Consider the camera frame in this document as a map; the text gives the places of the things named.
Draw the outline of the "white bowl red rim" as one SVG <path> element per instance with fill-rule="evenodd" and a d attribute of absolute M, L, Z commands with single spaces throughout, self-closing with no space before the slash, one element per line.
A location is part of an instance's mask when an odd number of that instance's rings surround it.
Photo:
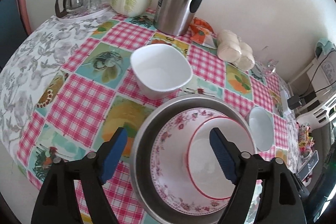
<path fill-rule="evenodd" d="M 207 198 L 230 198 L 235 186 L 228 180 L 211 148 L 209 135 L 219 128 L 228 141 L 240 151 L 255 153 L 255 145 L 249 132 L 237 121 L 228 117 L 213 117 L 203 122 L 194 132 L 187 150 L 187 169 L 194 187 Z"/>

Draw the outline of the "floral pink rimmed plate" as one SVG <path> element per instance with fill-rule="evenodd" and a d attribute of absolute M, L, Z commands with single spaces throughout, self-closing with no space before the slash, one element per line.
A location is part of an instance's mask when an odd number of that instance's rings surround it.
<path fill-rule="evenodd" d="M 188 215 L 206 215 L 224 208 L 230 198 L 213 200 L 194 187 L 187 169 L 187 150 L 195 130 L 213 117 L 228 117 L 201 107 L 185 110 L 159 130 L 150 154 L 154 187 L 171 208 Z"/>

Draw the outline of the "colourful candy packs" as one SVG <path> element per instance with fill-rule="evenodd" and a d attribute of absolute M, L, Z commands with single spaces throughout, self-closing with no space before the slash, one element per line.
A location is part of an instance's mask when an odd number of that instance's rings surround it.
<path fill-rule="evenodd" d="M 311 126 L 304 123 L 298 129 L 298 147 L 302 157 L 308 157 L 313 151 L 314 138 L 310 135 Z"/>

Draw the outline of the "small white bowl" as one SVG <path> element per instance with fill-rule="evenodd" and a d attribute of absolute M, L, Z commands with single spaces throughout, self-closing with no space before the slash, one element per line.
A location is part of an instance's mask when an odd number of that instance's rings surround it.
<path fill-rule="evenodd" d="M 269 151 L 274 143 L 274 126 L 270 113 L 255 106 L 249 113 L 248 124 L 259 151 Z"/>

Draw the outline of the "white small box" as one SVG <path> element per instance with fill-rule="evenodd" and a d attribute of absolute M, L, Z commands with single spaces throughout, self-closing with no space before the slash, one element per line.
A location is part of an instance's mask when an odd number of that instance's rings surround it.
<path fill-rule="evenodd" d="M 282 111 L 283 111 L 284 116 L 291 114 L 291 110 L 288 106 L 288 99 L 290 98 L 290 96 L 288 95 L 286 90 L 283 89 L 280 91 L 280 98 L 281 98 Z"/>

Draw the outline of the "white plastic chair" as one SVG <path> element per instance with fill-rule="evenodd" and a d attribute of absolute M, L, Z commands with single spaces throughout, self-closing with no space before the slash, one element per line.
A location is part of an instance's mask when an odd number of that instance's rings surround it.
<path fill-rule="evenodd" d="M 308 124 L 311 130 L 325 126 L 335 120 L 335 93 L 313 110 L 300 114 L 296 121 L 301 126 Z"/>

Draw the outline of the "black power adapter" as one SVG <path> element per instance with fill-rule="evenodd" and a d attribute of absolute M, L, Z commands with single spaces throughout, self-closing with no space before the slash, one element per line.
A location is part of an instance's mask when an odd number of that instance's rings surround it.
<path fill-rule="evenodd" d="M 302 99 L 298 94 L 295 94 L 287 99 L 288 108 L 294 110 L 302 106 Z"/>

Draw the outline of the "round metal tray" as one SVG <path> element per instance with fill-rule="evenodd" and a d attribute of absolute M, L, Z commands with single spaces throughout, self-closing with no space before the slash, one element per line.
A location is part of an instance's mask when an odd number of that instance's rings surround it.
<path fill-rule="evenodd" d="M 159 196 L 150 175 L 150 153 L 159 130 L 177 114 L 196 107 L 215 110 L 232 118 L 248 133 L 250 128 L 245 119 L 227 103 L 209 96 L 188 95 L 174 98 L 155 109 L 138 130 L 130 155 L 130 179 L 135 195 L 145 211 L 159 223 L 217 223 L 223 209 L 193 216 L 181 213 Z"/>

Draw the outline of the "checked fruit tablecloth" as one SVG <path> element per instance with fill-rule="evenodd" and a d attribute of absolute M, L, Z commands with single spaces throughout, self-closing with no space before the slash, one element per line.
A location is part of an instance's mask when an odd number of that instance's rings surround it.
<path fill-rule="evenodd" d="M 193 79 L 175 96 L 213 96 L 244 117 L 255 106 L 264 108 L 275 134 L 261 155 L 281 157 L 295 172 L 298 130 L 294 116 L 283 115 L 280 99 L 287 84 L 222 62 L 216 50 L 193 43 L 190 32 L 164 35 L 153 17 L 151 9 L 137 18 L 108 11 L 73 23 L 53 16 L 15 51 L 1 72 L 1 141 L 29 182 L 40 188 L 56 156 L 81 159 L 124 127 L 127 145 L 104 190 L 121 223 L 154 222 L 132 191 L 128 163 L 138 129 L 162 104 L 141 93 L 130 68 L 131 53 L 153 43 L 173 46 L 193 68 Z"/>

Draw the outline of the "white shelf unit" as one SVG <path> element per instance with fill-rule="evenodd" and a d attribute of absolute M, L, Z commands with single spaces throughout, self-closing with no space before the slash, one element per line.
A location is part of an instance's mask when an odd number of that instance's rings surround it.
<path fill-rule="evenodd" d="M 335 90 L 335 43 L 327 38 L 319 39 L 312 61 L 288 84 L 302 97 L 310 91 L 318 94 Z"/>

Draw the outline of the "clear glass mug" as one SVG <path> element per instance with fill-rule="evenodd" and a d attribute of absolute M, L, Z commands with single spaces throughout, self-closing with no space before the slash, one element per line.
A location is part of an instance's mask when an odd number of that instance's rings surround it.
<path fill-rule="evenodd" d="M 270 77 L 276 73 L 277 60 L 271 59 L 269 55 L 269 46 L 265 46 L 257 53 L 256 65 L 263 77 Z"/>

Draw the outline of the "bag of white buns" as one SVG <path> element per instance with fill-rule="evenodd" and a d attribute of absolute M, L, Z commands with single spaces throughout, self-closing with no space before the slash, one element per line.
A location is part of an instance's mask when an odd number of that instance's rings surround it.
<path fill-rule="evenodd" d="M 230 30 L 222 30 L 217 36 L 217 56 L 232 63 L 241 71 L 249 71 L 255 65 L 252 48 Z"/>

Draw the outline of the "white square bowl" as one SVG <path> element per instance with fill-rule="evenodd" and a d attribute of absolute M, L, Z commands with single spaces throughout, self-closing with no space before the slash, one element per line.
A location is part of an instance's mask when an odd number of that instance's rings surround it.
<path fill-rule="evenodd" d="M 184 55 L 167 44 L 149 44 L 135 50 L 130 65 L 141 93 L 151 100 L 167 97 L 193 77 Z"/>

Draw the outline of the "white round tray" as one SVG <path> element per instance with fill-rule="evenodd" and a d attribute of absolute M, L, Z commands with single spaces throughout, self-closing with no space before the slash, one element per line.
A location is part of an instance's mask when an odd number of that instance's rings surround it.
<path fill-rule="evenodd" d="M 58 18 L 58 20 L 64 23 L 73 23 L 77 21 L 93 19 L 109 11 L 111 8 L 112 7 L 110 5 L 104 4 L 100 10 L 97 11 L 81 10 L 77 14 L 68 14 L 63 18 Z"/>

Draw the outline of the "orange snack packet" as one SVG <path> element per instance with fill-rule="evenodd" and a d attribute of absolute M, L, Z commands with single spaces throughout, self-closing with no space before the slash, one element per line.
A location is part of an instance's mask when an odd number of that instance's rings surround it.
<path fill-rule="evenodd" d="M 207 48 L 217 49 L 213 28 L 205 21 L 195 17 L 190 24 L 191 41 Z"/>

